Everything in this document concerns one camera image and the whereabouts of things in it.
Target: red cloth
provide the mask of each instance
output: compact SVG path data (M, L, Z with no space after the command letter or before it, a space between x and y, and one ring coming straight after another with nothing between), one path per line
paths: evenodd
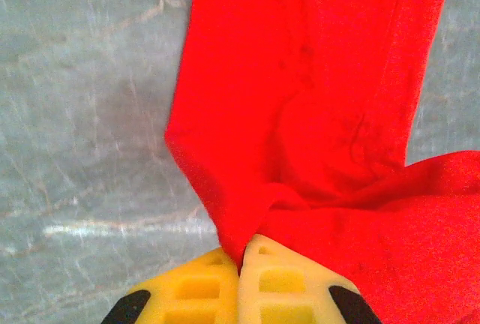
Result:
M239 266L260 233L384 323L480 308L480 153L405 166L443 1L193 0L165 138Z

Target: red fabric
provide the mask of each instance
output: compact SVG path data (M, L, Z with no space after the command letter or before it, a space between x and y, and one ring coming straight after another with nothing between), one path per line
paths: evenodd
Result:
M480 308L480 153L405 166L443 1L193 0L165 138L239 266L261 233L384 323Z

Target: red towel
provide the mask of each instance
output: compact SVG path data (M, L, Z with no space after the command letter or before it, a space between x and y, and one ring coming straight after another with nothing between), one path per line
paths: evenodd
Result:
M443 2L193 0L165 138L239 267L260 233L384 323L476 315L480 153L405 165Z

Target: marble surface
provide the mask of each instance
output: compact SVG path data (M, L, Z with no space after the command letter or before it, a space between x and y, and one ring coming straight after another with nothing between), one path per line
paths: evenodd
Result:
M0 323L99 323L218 245L162 141L190 0L0 0ZM447 0L409 162L480 149L480 0Z

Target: yellow plastic object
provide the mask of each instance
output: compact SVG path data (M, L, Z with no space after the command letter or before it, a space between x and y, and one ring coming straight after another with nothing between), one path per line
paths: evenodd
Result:
M255 235L245 251L238 282L238 324L345 324L331 287L359 295L345 277Z
M236 323L238 282L235 263L218 248L133 287L129 294L150 297L132 323Z

